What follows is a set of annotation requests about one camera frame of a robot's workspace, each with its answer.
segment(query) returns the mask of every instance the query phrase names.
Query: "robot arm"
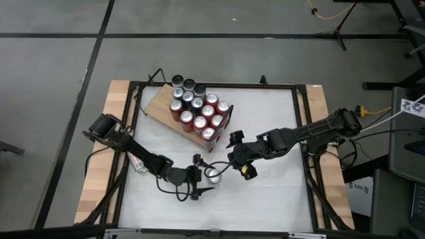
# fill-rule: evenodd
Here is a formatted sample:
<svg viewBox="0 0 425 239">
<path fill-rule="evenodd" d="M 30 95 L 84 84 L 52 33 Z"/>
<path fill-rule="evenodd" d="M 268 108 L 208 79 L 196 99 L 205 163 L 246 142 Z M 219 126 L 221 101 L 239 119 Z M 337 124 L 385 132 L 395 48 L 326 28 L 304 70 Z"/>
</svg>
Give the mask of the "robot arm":
<svg viewBox="0 0 425 239">
<path fill-rule="evenodd" d="M 228 160 L 234 169 L 240 171 L 246 180 L 257 176 L 252 162 L 257 159 L 274 159 L 289 153 L 299 142 L 307 141 L 308 152 L 316 154 L 326 149 L 330 141 L 338 137 L 353 137 L 359 134 L 362 127 L 354 112 L 339 109 L 329 117 L 295 129 L 273 129 L 257 135 L 256 142 L 243 143 L 242 131 L 230 134 L 233 152 Z"/>
</svg>

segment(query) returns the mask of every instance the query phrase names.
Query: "gray floor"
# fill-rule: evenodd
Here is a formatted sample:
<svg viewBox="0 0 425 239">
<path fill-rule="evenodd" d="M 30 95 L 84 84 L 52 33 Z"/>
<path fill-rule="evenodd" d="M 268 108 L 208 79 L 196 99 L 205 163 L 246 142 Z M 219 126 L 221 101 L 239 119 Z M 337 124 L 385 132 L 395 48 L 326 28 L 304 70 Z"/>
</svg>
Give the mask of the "gray floor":
<svg viewBox="0 0 425 239">
<path fill-rule="evenodd" d="M 350 5 L 312 3 L 323 16 Z M 1 1 L 0 32 L 97 33 L 107 4 Z M 417 21 L 415 9 L 400 8 Z M 117 0 L 107 32 L 316 33 L 333 30 L 340 20 L 317 19 L 306 0 Z M 359 3 L 342 32 L 396 34 L 397 28 L 389 5 Z M 265 74 L 269 82 L 322 84 L 330 111 L 358 104 L 380 110 L 390 106 L 390 92 L 364 91 L 361 82 L 398 82 L 420 66 L 416 57 L 402 57 L 411 49 L 405 40 L 346 40 L 346 45 L 343 52 L 332 40 L 105 39 L 46 225 L 73 222 L 92 150 L 81 131 L 102 111 L 111 80 L 147 80 L 159 67 L 168 79 L 182 74 L 209 82 L 257 82 Z M 0 39 L 0 140 L 27 149 L 23 156 L 0 154 L 0 230 L 32 226 L 93 46 L 94 39 Z M 388 150 L 388 137 L 362 144 L 376 157 Z M 339 152 L 350 151 L 344 145 Z"/>
</svg>

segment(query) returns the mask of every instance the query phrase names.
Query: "can lid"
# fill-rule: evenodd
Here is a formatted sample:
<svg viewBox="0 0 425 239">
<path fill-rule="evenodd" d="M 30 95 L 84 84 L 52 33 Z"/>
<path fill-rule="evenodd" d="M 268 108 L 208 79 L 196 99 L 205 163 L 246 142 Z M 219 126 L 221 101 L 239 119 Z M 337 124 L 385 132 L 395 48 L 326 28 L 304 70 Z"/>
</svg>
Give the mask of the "can lid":
<svg viewBox="0 0 425 239">
<path fill-rule="evenodd" d="M 175 88 L 174 90 L 173 90 L 173 96 L 174 97 L 176 97 L 176 98 L 180 98 L 182 95 L 183 95 L 183 89 L 182 88 Z"/>
<path fill-rule="evenodd" d="M 174 84 L 181 84 L 181 83 L 183 83 L 183 77 L 181 75 L 175 75 L 175 76 L 173 76 L 171 81 Z"/>
<path fill-rule="evenodd" d="M 189 88 L 189 89 L 194 88 L 195 87 L 195 81 L 192 80 L 192 79 L 186 79 L 183 82 L 183 86 L 186 87 L 186 88 Z"/>
<path fill-rule="evenodd" d="M 210 181 L 210 183 L 218 183 L 221 181 L 221 175 L 218 175 L 216 177 L 214 177 L 215 175 L 219 174 L 220 171 L 218 169 L 210 169 L 207 172 L 207 175 L 210 177 L 208 178 L 208 181 Z"/>
<path fill-rule="evenodd" d="M 212 116 L 214 114 L 214 107 L 212 107 L 212 106 L 204 106 L 202 108 L 202 114 L 204 116 Z"/>
<path fill-rule="evenodd" d="M 226 112 L 229 109 L 229 106 L 228 106 L 227 102 L 220 102 L 217 105 L 217 109 L 219 109 L 223 112 Z"/>
<path fill-rule="evenodd" d="M 190 111 L 184 111 L 180 115 L 180 120 L 184 123 L 190 122 L 193 119 L 193 114 Z"/>
<path fill-rule="evenodd" d="M 201 108 L 203 104 L 204 102 L 202 101 L 201 98 L 193 98 L 192 100 L 192 106 L 194 108 Z"/>
<path fill-rule="evenodd" d="M 204 94 L 205 92 L 206 92 L 206 88 L 205 88 L 205 86 L 204 85 L 199 85 L 199 84 L 197 84 L 196 86 L 195 86 L 195 89 L 193 89 L 194 91 L 195 91 L 195 93 L 196 94 Z"/>
<path fill-rule="evenodd" d="M 184 101 L 191 102 L 195 96 L 193 95 L 192 92 L 185 92 L 183 93 L 181 97 L 183 98 Z"/>
<path fill-rule="evenodd" d="M 215 103 L 218 101 L 218 96 L 216 94 L 208 94 L 207 101 L 210 103 Z"/>
<path fill-rule="evenodd" d="M 181 107 L 182 107 L 182 104 L 181 104 L 180 100 L 173 100 L 170 104 L 171 110 L 180 110 Z"/>
<path fill-rule="evenodd" d="M 219 126 L 222 120 L 223 120 L 223 117 L 221 115 L 216 115 L 212 117 L 211 124 L 215 126 Z"/>
<path fill-rule="evenodd" d="M 202 137 L 204 139 L 210 139 L 211 136 L 213 136 L 213 134 L 214 134 L 214 129 L 210 128 L 210 127 L 206 128 L 206 129 L 204 129 L 204 131 L 202 131 Z"/>
<path fill-rule="evenodd" d="M 193 123 L 195 127 L 202 128 L 207 125 L 207 120 L 202 116 L 198 116 L 193 120 Z"/>
</svg>

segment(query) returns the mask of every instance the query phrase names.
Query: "wooden tray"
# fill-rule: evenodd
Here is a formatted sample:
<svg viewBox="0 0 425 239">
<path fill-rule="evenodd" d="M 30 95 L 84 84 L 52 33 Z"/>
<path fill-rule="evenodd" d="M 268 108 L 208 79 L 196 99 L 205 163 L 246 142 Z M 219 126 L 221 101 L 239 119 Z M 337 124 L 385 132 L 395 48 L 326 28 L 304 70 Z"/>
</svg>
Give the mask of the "wooden tray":
<svg viewBox="0 0 425 239">
<path fill-rule="evenodd" d="M 177 131 L 177 132 L 181 133 L 182 135 L 188 137 L 189 139 L 191 139 L 195 143 L 198 143 L 199 145 L 208 149 L 205 146 L 205 144 L 202 142 L 200 137 L 195 132 L 187 133 L 181 127 L 181 123 L 177 122 L 173 119 L 173 116 L 171 115 L 171 112 L 170 112 L 170 109 L 169 109 L 169 105 L 173 101 L 173 90 L 174 89 L 173 89 L 172 86 L 165 84 L 158 91 L 158 93 L 155 95 L 155 97 L 153 97 L 153 99 L 150 101 L 150 103 L 146 106 L 145 112 L 149 116 L 151 116 L 154 119 L 160 121 L 161 123 L 167 125 L 171 129 L 174 129 L 175 131 Z M 228 112 L 223 116 L 223 120 L 221 121 L 218 128 L 222 128 L 222 127 L 225 128 L 227 126 L 227 124 L 230 121 L 230 117 L 232 115 L 232 110 L 233 110 L 233 106 L 230 106 Z M 219 138 L 216 139 L 216 133 L 214 133 L 211 136 L 210 141 L 214 141 L 214 140 L 218 140 L 218 139 Z"/>
</svg>

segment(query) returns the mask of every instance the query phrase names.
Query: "wooden board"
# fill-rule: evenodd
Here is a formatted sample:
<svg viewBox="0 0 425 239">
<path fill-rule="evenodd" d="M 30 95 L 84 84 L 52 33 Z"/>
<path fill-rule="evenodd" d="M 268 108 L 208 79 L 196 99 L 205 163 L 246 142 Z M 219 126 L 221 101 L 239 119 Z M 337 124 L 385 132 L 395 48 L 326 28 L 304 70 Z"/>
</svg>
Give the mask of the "wooden board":
<svg viewBox="0 0 425 239">
<path fill-rule="evenodd" d="M 113 80 L 111 82 L 108 97 L 106 99 L 104 107 L 104 113 L 114 114 L 119 118 L 122 116 L 124 104 L 126 102 L 128 86 L 129 81 L 127 80 Z M 323 88 L 317 85 L 307 85 L 306 87 L 312 120 L 317 121 L 326 118 L 329 115 L 329 112 L 327 111 Z M 299 106 L 301 109 L 301 120 L 303 123 L 306 123 L 301 94 L 298 94 L 298 99 Z M 167 112 L 169 112 L 169 103 L 165 106 Z M 94 145 L 93 151 L 100 148 L 102 148 L 102 145 L 96 143 Z M 328 150 L 330 152 L 337 153 L 336 149 L 334 148 L 329 148 Z M 106 185 L 108 183 L 108 177 L 112 165 L 113 156 L 114 153 L 112 152 L 112 150 L 105 150 L 93 156 L 92 160 L 90 161 L 86 181 L 82 189 L 82 195 L 75 217 L 75 222 L 80 222 L 84 220 L 104 196 L 104 193 L 106 191 Z M 335 211 L 338 213 L 338 215 L 343 219 L 345 224 L 347 224 L 351 228 L 354 228 L 353 219 L 351 217 L 351 210 L 347 198 L 347 191 L 345 190 L 345 184 L 343 181 L 339 160 L 335 156 L 325 154 L 321 158 L 320 165 L 327 199 L 329 200 Z M 107 219 L 108 222 L 110 222 L 109 216 L 112 215 L 112 213 L 114 212 L 114 208 L 112 207 L 113 204 L 114 203 L 111 203 L 110 206 L 110 213 Z M 315 205 L 319 221 L 319 227 L 324 228 L 321 206 L 317 200 Z"/>
<path fill-rule="evenodd" d="M 204 146 L 200 137 L 195 132 L 187 133 L 181 127 L 180 122 L 173 120 L 169 109 L 169 106 L 172 101 L 173 87 L 166 84 L 158 91 L 158 94 L 156 94 L 155 97 L 146 106 L 145 112 L 154 119 L 160 121 L 161 123 L 164 123 L 171 129 L 174 129 L 175 131 L 188 137 L 195 143 Z"/>
</svg>

